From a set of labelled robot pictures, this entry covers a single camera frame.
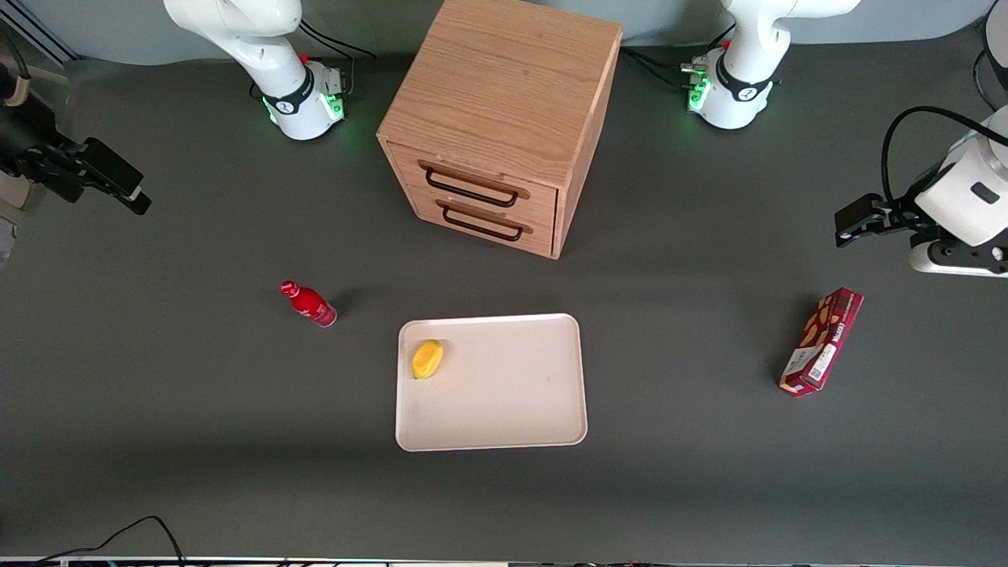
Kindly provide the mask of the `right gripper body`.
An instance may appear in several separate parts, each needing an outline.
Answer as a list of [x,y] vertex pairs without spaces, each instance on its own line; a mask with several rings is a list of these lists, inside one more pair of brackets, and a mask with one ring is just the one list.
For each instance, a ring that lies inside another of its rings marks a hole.
[[82,165],[76,161],[86,141],[65,136],[54,111],[40,99],[1,108],[2,171],[40,184],[66,202],[76,203],[85,186],[78,180]]

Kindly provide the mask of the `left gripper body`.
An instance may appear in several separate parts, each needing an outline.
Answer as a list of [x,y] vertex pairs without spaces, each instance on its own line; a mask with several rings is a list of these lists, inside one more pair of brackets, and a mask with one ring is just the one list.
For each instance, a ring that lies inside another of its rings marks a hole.
[[1006,230],[1005,148],[957,148],[943,173],[915,198],[915,204],[969,246],[993,240]]

